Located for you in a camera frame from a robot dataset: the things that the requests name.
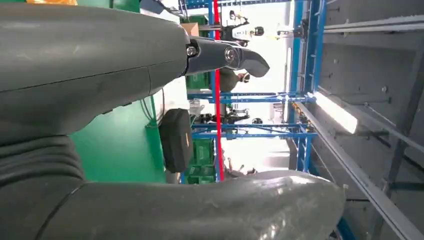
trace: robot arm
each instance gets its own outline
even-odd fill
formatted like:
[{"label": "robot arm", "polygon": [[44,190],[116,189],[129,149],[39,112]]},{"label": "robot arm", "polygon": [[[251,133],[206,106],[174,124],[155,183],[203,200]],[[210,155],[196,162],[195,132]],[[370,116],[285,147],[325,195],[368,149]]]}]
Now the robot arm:
[{"label": "robot arm", "polygon": [[269,69],[247,49],[105,8],[2,3],[0,36],[0,146],[69,135],[185,74],[255,72],[251,57],[264,64],[260,75]]},{"label": "robot arm", "polygon": [[[303,172],[201,186],[85,180],[66,135],[179,76],[222,67],[258,77],[269,68],[257,53],[190,39],[158,18],[0,3],[2,239],[324,239],[343,212],[343,191]],[[293,204],[298,196],[304,206]],[[319,224],[305,227],[317,215]]]}]

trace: wire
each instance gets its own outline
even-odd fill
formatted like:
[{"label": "wire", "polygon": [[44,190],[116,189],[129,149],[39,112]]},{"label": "wire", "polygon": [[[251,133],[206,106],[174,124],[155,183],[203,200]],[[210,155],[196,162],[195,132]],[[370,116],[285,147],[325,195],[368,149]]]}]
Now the wire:
[{"label": "wire", "polygon": [[159,4],[159,6],[161,6],[165,11],[167,11],[168,13],[175,15],[179,18],[185,19],[186,16],[184,16],[183,13],[181,13],[180,11],[177,10],[172,10],[171,8],[165,6],[160,0],[153,0],[153,2]]},{"label": "wire", "polygon": [[149,123],[146,127],[147,128],[158,128],[162,124],[162,120],[165,116],[165,91],[164,91],[164,89],[162,88],[162,111],[161,111],[161,114],[159,116],[159,119],[156,119],[156,116],[153,117],[153,115],[150,113],[149,107],[147,106],[145,99],[141,99],[139,102],[140,102],[140,105],[141,105],[141,110],[143,111],[144,115],[149,120],[149,122],[153,122],[153,121],[156,122],[156,125],[151,125]]}]

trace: black cable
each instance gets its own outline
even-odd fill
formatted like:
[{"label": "black cable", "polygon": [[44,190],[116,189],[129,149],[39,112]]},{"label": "black cable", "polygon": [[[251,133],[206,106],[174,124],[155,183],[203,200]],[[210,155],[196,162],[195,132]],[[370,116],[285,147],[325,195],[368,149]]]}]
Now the black cable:
[{"label": "black cable", "polygon": [[155,121],[156,125],[151,125],[150,123],[147,125],[148,128],[158,128],[161,123],[162,120],[165,116],[165,91],[162,88],[162,111],[161,114],[159,116],[158,119],[156,119],[156,116],[153,116],[150,111],[149,111],[149,107],[147,106],[146,100],[145,99],[141,99],[140,100],[140,105],[141,105],[141,110],[143,111],[144,115],[147,117],[147,119],[149,120],[149,122]]}]

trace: red pole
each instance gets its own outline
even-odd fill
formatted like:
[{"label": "red pole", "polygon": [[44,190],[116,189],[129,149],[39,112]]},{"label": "red pole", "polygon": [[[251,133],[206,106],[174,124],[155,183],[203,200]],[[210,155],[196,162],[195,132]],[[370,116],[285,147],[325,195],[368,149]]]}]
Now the red pole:
[{"label": "red pole", "polygon": [[[216,25],[220,24],[220,13],[218,12],[218,0],[213,0],[213,18]],[[215,31],[215,40],[220,40],[221,34],[219,30]],[[221,145],[221,111],[220,111],[220,71],[215,71],[215,115],[216,115],[216,146],[218,152],[219,160],[219,180],[224,180],[224,160],[222,155],[222,145]]]}]

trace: bolt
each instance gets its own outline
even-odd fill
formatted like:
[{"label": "bolt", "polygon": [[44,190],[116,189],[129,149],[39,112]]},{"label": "bolt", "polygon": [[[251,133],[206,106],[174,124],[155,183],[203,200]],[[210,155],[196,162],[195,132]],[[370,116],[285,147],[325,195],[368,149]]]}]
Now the bolt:
[{"label": "bolt", "polygon": [[340,12],[340,7],[327,9],[327,12]]},{"label": "bolt", "polygon": [[228,63],[232,63],[236,59],[236,51],[232,47],[227,47],[224,52],[225,60]]},{"label": "bolt", "polygon": [[193,57],[197,53],[198,53],[198,51],[194,46],[187,47],[187,56]]}]

